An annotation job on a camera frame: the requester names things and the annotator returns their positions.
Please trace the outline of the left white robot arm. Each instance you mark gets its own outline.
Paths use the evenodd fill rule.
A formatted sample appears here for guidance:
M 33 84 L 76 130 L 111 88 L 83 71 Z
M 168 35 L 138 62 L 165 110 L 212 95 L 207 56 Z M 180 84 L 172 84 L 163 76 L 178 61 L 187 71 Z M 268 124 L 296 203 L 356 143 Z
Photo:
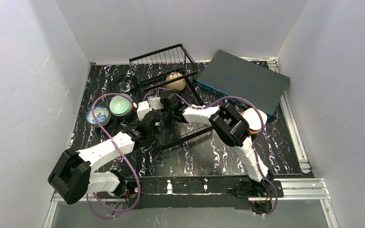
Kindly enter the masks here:
M 90 193 L 108 192 L 123 197 L 128 191 L 124 176 L 117 171 L 97 170 L 153 139 L 161 131 L 160 125 L 161 115 L 150 111 L 109 140 L 79 151 L 66 149 L 48 176 L 48 183 L 67 204 L 74 204 Z

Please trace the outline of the black wire dish rack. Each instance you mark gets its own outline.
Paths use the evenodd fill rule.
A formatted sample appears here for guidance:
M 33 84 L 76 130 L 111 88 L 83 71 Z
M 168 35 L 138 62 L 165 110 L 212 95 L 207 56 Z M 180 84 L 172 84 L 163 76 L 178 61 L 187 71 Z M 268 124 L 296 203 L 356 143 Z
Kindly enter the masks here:
M 188 51 L 182 44 L 172 45 L 153 52 L 149 52 L 129 59 L 134 67 L 138 88 L 143 95 L 149 93 L 162 93 L 166 84 L 166 77 L 170 73 L 179 72 L 186 81 L 186 87 L 178 94 L 189 104 L 203 105 L 204 102 L 198 94 L 195 83 L 200 73 L 198 64 L 194 62 Z M 183 144 L 197 136 L 213 130 L 211 125 L 201 123 L 181 123 L 172 119 L 172 112 L 166 111 L 165 127 L 159 137 L 160 148 L 166 150 Z

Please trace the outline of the green lined ceramic bowl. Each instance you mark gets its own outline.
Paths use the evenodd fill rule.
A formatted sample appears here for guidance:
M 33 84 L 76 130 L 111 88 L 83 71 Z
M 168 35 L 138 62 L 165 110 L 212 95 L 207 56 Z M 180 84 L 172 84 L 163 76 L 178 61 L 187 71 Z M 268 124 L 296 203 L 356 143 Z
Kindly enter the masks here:
M 109 104 L 110 112 L 118 118 L 125 118 L 131 114 L 133 105 L 130 96 L 126 94 L 115 95 Z

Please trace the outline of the orange bowl white inside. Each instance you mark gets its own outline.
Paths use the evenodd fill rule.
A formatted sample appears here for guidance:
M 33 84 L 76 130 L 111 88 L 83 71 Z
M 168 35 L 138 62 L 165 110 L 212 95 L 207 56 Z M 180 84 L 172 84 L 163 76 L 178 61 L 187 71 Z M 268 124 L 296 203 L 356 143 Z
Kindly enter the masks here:
M 250 134 L 257 134 L 261 131 L 262 123 L 261 120 L 253 108 L 247 109 L 241 113 L 241 115 L 244 117 L 244 119 L 249 124 L 249 131 Z

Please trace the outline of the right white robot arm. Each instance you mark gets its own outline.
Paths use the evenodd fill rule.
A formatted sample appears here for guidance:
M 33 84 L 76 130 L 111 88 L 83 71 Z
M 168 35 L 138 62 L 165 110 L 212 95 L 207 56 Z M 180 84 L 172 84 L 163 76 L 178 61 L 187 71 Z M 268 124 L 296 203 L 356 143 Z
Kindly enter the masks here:
M 186 103 L 183 98 L 170 90 L 160 93 L 160 103 L 171 113 L 175 121 L 212 126 L 222 142 L 238 154 L 247 170 L 250 182 L 242 182 L 232 188 L 232 194 L 236 197 L 269 194 L 277 197 L 278 191 L 273 184 L 274 176 L 261 161 L 251 138 L 252 130 L 263 131 L 266 120 L 254 106 L 239 113 L 233 105 L 225 102 L 224 98 L 220 101 L 221 105 L 212 103 L 209 106 L 197 106 Z

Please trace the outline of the blue white patterned bowl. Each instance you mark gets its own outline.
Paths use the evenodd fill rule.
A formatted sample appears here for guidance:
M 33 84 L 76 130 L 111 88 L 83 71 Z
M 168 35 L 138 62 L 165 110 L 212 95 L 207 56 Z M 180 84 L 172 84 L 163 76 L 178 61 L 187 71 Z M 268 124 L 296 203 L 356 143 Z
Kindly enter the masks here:
M 85 114 L 86 122 L 92 127 L 99 127 L 99 124 L 93 117 L 93 114 L 95 114 L 96 119 L 102 126 L 107 125 L 111 118 L 111 112 L 107 106 L 101 105 L 101 104 L 96 105 L 94 108 L 94 113 L 92 112 L 92 109 L 90 108 Z

